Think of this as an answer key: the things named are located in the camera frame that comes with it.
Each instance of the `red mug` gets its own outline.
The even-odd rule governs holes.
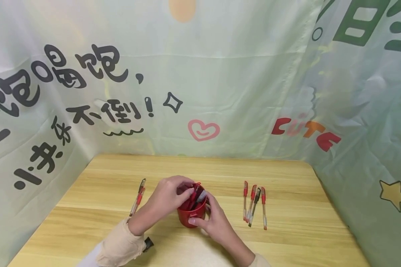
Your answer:
[[[197,204],[196,208],[192,211],[187,210],[187,205],[189,204],[188,202],[190,199],[186,200],[179,208],[177,208],[178,212],[178,218],[180,219],[180,222],[182,225],[184,225],[187,228],[196,228],[195,225],[192,225],[189,223],[190,218],[201,218],[205,219],[205,213],[206,213],[206,197]]]

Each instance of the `table surface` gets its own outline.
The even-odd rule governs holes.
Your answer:
[[[147,182],[141,204],[160,179],[173,175],[201,182],[246,245],[272,266],[369,266],[306,163],[98,155],[9,267],[76,266],[128,216],[143,178]],[[256,209],[251,228],[242,219],[244,180],[249,191],[254,184],[266,189],[267,231],[261,208]],[[234,266],[228,253],[200,230],[183,227],[176,212],[147,236],[155,246],[126,266]]]

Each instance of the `exclamation mark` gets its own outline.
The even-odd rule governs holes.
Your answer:
[[[144,98],[144,102],[146,102],[147,111],[149,112],[149,113],[148,113],[148,116],[149,116],[150,118],[152,118],[152,117],[154,116],[154,114],[152,113],[152,112],[153,112],[153,106],[152,106],[152,104],[151,104],[151,98],[149,98],[149,97],[147,96],[146,98]]]

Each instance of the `heart drawing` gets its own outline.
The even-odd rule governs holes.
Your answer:
[[[195,132],[193,130],[193,124],[199,124],[200,129],[202,131]],[[190,134],[198,142],[210,140],[210,139],[216,137],[220,133],[220,126],[218,126],[218,124],[216,124],[216,123],[205,124],[201,120],[191,120],[191,121],[189,121],[189,124],[187,124],[187,127],[189,128]],[[207,131],[208,129],[212,129],[212,128],[214,128],[213,132]]]

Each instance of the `pink heart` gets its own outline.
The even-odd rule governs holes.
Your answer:
[[[195,132],[193,131],[193,124],[199,124],[200,128],[202,131],[206,131],[209,127],[214,127],[214,132],[211,134],[210,132],[200,132],[200,131],[196,131],[196,133],[200,136],[205,136],[203,138],[199,138]],[[187,127],[189,128],[189,132],[190,134],[193,136],[193,138],[200,142],[200,141],[206,141],[206,140],[210,140],[214,137],[216,137],[219,133],[220,133],[220,126],[218,126],[218,124],[216,123],[208,123],[205,124],[203,121],[201,120],[191,120],[189,121],[189,124],[187,124]]]

